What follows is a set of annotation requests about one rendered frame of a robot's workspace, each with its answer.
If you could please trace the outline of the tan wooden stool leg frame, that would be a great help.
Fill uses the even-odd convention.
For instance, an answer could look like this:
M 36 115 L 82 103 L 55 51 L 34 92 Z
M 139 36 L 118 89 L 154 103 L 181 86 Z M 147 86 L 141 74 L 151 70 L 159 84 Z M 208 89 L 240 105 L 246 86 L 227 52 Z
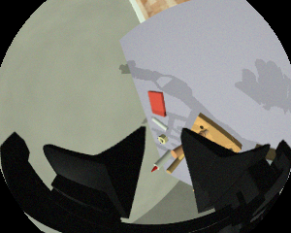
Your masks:
M 206 137 L 206 135 L 208 134 L 208 132 L 209 131 L 207 129 L 205 129 L 204 131 L 200 131 L 198 134 Z M 172 174 L 174 172 L 174 170 L 178 167 L 178 165 L 180 164 L 180 162 L 184 158 L 182 145 L 180 145 L 177 148 L 171 150 L 171 154 L 175 158 L 175 161 L 166 170 L 169 174 Z

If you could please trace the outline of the tan wooden stool seat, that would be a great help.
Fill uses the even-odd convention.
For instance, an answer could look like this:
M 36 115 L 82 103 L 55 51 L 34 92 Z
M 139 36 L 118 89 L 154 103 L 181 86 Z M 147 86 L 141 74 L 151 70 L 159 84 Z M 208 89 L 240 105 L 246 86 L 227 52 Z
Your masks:
M 199 133 L 205 129 L 209 131 L 206 135 L 206 138 L 210 139 L 211 141 L 225 147 L 226 149 L 231 148 L 234 152 L 239 152 L 242 149 L 242 144 L 237 139 L 235 139 L 231 134 L 229 134 L 226 130 L 209 119 L 207 116 L 199 113 L 191 130 Z

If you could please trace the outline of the red flat rectangular block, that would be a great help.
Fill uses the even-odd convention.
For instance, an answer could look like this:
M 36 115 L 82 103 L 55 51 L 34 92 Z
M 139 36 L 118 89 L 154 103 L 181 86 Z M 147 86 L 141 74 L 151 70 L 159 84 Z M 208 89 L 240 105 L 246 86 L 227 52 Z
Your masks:
M 148 91 L 149 101 L 152 109 L 152 113 L 165 117 L 166 108 L 163 92 L 159 91 Z

